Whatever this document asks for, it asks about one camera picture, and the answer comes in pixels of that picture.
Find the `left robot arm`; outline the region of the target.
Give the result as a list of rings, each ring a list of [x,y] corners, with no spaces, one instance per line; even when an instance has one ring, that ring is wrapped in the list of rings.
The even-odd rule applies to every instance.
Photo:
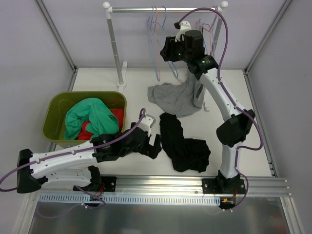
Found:
[[[150,134],[140,127],[124,133],[102,134],[80,145],[49,153],[19,152],[17,193],[27,194],[53,183],[61,187],[80,186],[96,191],[101,176],[95,163],[116,161],[132,153],[155,159],[161,151],[161,136],[157,134],[150,144]]]

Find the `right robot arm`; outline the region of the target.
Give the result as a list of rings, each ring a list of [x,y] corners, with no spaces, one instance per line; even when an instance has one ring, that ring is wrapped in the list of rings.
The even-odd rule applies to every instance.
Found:
[[[218,63],[213,56],[205,53],[200,31],[188,30],[166,37],[160,55],[164,61],[183,61],[187,64],[190,73],[211,94],[224,120],[216,130],[217,138],[222,143],[221,167],[216,178],[207,182],[203,191],[218,194],[245,193],[243,180],[237,171],[238,147],[242,146],[250,132],[255,118],[254,111],[240,107],[239,101],[226,89]]]

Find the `olive green plastic basket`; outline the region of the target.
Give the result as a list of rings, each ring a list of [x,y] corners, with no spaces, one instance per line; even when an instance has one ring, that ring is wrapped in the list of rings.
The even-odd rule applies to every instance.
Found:
[[[56,95],[47,109],[42,127],[42,135],[62,148],[82,144],[82,140],[65,140],[65,118],[67,112],[77,103],[86,98],[100,99],[110,110],[123,109],[126,113],[126,97],[117,91],[74,91]]]

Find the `white and silver clothes rack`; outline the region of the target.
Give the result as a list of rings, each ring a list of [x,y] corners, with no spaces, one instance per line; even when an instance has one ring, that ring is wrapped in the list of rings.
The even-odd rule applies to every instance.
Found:
[[[221,4],[218,7],[213,7],[216,11],[222,14],[222,12],[225,11],[225,9],[228,7],[229,3],[227,1],[222,1]],[[153,13],[158,11],[158,13],[164,13],[165,17],[167,16],[168,12],[171,13],[181,13],[181,12],[188,12],[191,10],[191,8],[165,8],[164,6],[161,8],[157,8],[155,6],[152,6],[150,8],[120,8],[120,7],[112,7],[109,2],[103,3],[104,13],[107,20],[114,60],[115,60],[115,66],[117,70],[117,91],[121,94],[123,94],[124,89],[126,88],[126,72],[127,72],[127,62],[123,62],[122,66],[120,65],[120,60],[118,56],[117,51],[117,44],[116,44],[116,38],[114,34],[113,29],[113,23],[112,23],[112,14],[113,13]],[[220,29],[222,26],[222,19],[218,17],[217,26],[214,27],[214,39],[211,41],[211,52],[213,52],[213,49],[216,49],[218,37],[220,34]]]

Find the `light blue hanger rack end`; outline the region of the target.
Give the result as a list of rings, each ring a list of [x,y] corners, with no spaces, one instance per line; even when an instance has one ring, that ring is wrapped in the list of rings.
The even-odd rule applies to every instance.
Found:
[[[212,56],[215,55],[215,46],[214,46],[214,26],[210,26],[207,23],[204,23],[202,19],[198,20],[199,29],[202,33],[206,33],[209,39],[209,43],[207,44],[204,39],[204,47],[207,53],[210,53]]]

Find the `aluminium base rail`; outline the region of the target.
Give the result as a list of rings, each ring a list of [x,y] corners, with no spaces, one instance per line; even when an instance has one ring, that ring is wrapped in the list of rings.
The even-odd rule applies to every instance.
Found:
[[[203,179],[213,176],[116,175],[116,193],[136,195],[195,195],[203,194]],[[287,179],[249,177],[249,196],[293,195]]]

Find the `light blue wire hanger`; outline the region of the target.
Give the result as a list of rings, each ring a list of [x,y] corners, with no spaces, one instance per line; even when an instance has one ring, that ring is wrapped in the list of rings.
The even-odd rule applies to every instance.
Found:
[[[156,33],[155,33],[155,23],[154,23],[154,12],[156,11],[156,7],[152,6],[152,13],[146,19],[146,26],[148,30],[148,47],[150,52],[150,57],[152,60],[152,64],[154,67],[154,71],[156,74],[156,79],[160,82],[160,69],[159,69],[159,62],[156,59]]]

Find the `black tank top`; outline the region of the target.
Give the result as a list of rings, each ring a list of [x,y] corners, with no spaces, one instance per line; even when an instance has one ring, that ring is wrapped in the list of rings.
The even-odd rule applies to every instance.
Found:
[[[162,149],[171,159],[174,170],[206,171],[211,154],[206,141],[185,138],[181,122],[175,115],[163,113],[159,117]]]

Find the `pink wire hanger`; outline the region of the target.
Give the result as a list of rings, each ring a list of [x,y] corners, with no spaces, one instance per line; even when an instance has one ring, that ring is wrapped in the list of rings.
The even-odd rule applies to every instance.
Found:
[[[158,16],[158,11],[156,9],[156,11],[154,12],[155,33],[156,33],[156,26],[157,26],[157,16]],[[156,43],[156,59],[159,62],[159,69],[160,69],[160,59],[158,57],[158,52],[159,52],[158,47],[159,47],[159,44],[158,44],[157,38],[156,38],[155,43]]]

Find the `green tank top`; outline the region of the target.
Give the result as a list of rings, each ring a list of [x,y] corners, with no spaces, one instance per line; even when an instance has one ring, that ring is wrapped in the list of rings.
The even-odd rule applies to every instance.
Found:
[[[65,140],[90,140],[119,131],[118,118],[98,98],[86,98],[75,104],[67,112],[64,123]]]

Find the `red tank top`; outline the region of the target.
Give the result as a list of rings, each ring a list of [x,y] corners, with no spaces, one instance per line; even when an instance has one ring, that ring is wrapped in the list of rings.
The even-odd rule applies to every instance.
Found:
[[[89,119],[84,121],[81,131],[76,140],[90,140],[101,134],[111,134],[121,131],[124,122],[124,109],[111,109],[111,114],[97,111],[89,115]]]

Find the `grey tank top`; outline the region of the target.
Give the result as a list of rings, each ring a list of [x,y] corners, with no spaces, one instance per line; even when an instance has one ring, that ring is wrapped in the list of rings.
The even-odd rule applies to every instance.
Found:
[[[177,118],[188,117],[203,107],[206,88],[195,76],[187,72],[186,80],[179,85],[163,83],[148,87],[148,101]]]

